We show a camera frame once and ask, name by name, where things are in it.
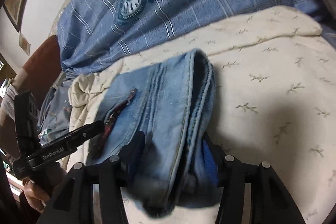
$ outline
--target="denim jeans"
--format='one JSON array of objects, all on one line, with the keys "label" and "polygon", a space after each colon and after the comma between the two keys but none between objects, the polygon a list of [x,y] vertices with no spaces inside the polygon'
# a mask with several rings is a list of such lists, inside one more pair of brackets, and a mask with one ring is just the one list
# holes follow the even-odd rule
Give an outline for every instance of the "denim jeans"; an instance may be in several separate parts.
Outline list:
[{"label": "denim jeans", "polygon": [[215,204],[219,192],[207,177],[201,148],[215,87],[212,65],[197,49],[118,75],[99,106],[96,120],[106,119],[131,89],[137,89],[136,96],[119,115],[102,156],[88,158],[87,164],[118,154],[141,130],[146,145],[128,192],[141,201],[147,213],[163,216],[178,203],[187,207]]}]

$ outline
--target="finger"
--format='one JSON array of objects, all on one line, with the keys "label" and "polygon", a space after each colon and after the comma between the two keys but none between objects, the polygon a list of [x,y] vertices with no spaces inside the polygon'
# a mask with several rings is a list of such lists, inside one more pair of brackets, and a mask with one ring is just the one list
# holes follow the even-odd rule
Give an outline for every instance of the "finger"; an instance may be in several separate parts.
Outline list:
[{"label": "finger", "polygon": [[29,196],[30,198],[39,199],[44,202],[50,199],[49,195],[44,190],[42,190],[41,187],[32,182],[29,182],[25,185],[24,192],[26,197]]}]

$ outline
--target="leaf pattern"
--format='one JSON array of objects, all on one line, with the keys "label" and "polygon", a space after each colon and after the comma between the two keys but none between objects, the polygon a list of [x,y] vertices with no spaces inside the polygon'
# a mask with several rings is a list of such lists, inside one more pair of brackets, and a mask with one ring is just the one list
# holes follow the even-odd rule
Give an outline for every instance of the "leaf pattern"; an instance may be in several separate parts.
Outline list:
[{"label": "leaf pattern", "polygon": [[268,78],[268,76],[266,76],[266,77],[263,77],[262,75],[259,75],[259,76],[255,76],[255,75],[250,75],[250,77],[252,77],[252,79],[251,79],[251,81],[253,81],[253,80],[259,80],[259,83],[261,82],[261,81],[263,81],[263,80],[265,80],[265,79],[267,79]]},{"label": "leaf pattern", "polygon": [[322,61],[323,63],[326,63],[326,62],[328,62],[328,61],[329,61],[329,59],[320,58],[320,60],[319,60],[319,61]]},{"label": "leaf pattern", "polygon": [[229,68],[231,68],[231,66],[238,66],[238,65],[239,65],[239,63],[237,63],[236,61],[233,62],[233,63],[228,62],[226,65],[224,65],[224,66],[222,67],[222,69],[225,68],[225,67],[229,67]]},{"label": "leaf pattern", "polygon": [[324,149],[320,149],[319,145],[317,145],[315,148],[311,148],[310,151],[316,153],[317,155],[320,155],[321,158],[324,158],[324,155],[322,153],[324,152]]},{"label": "leaf pattern", "polygon": [[296,86],[292,84],[292,87],[289,90],[287,90],[287,94],[289,94],[290,92],[296,92],[297,89],[305,89],[305,87],[301,86],[301,83],[298,83]]},{"label": "leaf pattern", "polygon": [[300,29],[300,28],[296,28],[296,29],[294,30],[294,32],[292,32],[292,35],[296,35],[296,33],[298,32],[299,29]]},{"label": "leaf pattern", "polygon": [[317,110],[317,115],[323,115],[324,118],[326,118],[330,115],[330,112],[322,111],[318,107],[316,107],[315,109]]},{"label": "leaf pattern", "polygon": [[298,68],[301,67],[301,60],[303,59],[303,57],[297,57],[296,58],[296,62],[294,64],[297,64]]},{"label": "leaf pattern", "polygon": [[323,82],[330,83],[330,81],[329,81],[329,80],[327,80],[325,77],[320,77],[320,80],[322,80]]},{"label": "leaf pattern", "polygon": [[265,50],[263,50],[262,52],[277,52],[277,51],[278,51],[278,49],[276,47],[275,48],[268,47]]},{"label": "leaf pattern", "polygon": [[271,18],[269,21],[270,21],[270,22],[280,22],[280,21],[278,21],[277,19],[273,19],[273,18]]},{"label": "leaf pattern", "polygon": [[274,135],[274,138],[275,138],[275,142],[276,144],[278,145],[279,144],[279,141],[280,141],[280,138],[281,138],[281,135],[282,134],[286,134],[287,135],[287,127],[288,125],[290,125],[291,122],[286,122],[285,125],[279,127],[279,133]]},{"label": "leaf pattern", "polygon": [[314,216],[314,215],[318,215],[317,210],[315,209],[312,213],[308,213],[306,220],[309,221],[309,218]]},{"label": "leaf pattern", "polygon": [[236,108],[242,108],[244,110],[244,112],[246,112],[246,110],[251,110],[253,111],[255,114],[258,114],[258,112],[255,110],[257,107],[256,106],[253,106],[253,107],[250,107],[248,106],[249,103],[246,103],[245,105],[238,105],[236,106]]},{"label": "leaf pattern", "polygon": [[236,34],[244,33],[244,32],[248,32],[248,30],[246,30],[246,28],[244,30],[239,30],[239,32],[236,32]]}]

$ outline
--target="gray patterned cloth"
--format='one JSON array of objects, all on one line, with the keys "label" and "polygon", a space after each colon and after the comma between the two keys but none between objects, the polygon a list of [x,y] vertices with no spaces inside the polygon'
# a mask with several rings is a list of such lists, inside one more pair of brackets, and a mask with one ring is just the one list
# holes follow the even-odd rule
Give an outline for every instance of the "gray patterned cloth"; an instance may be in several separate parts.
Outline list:
[{"label": "gray patterned cloth", "polygon": [[37,123],[41,144],[46,144],[69,133],[72,106],[69,103],[68,89],[72,81],[66,78],[57,89],[51,87],[42,104]]}]

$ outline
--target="bed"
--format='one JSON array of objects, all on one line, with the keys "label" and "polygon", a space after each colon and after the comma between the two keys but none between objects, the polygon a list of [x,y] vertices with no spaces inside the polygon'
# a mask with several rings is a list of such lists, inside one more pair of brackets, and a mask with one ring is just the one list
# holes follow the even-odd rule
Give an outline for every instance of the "bed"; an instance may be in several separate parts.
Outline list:
[{"label": "bed", "polygon": [[[64,8],[58,43],[67,78],[42,105],[40,131],[57,129],[43,141],[93,122],[117,74],[200,48],[216,73],[211,139],[244,162],[270,161],[306,223],[322,223],[336,202],[336,57],[325,40],[335,33],[322,37],[315,21],[331,17],[323,2],[146,1],[131,18],[122,17],[125,0],[71,0]],[[63,167],[85,162],[87,151],[88,143]],[[176,207],[153,220],[130,199],[125,208],[130,223],[212,223],[218,210]]]}]

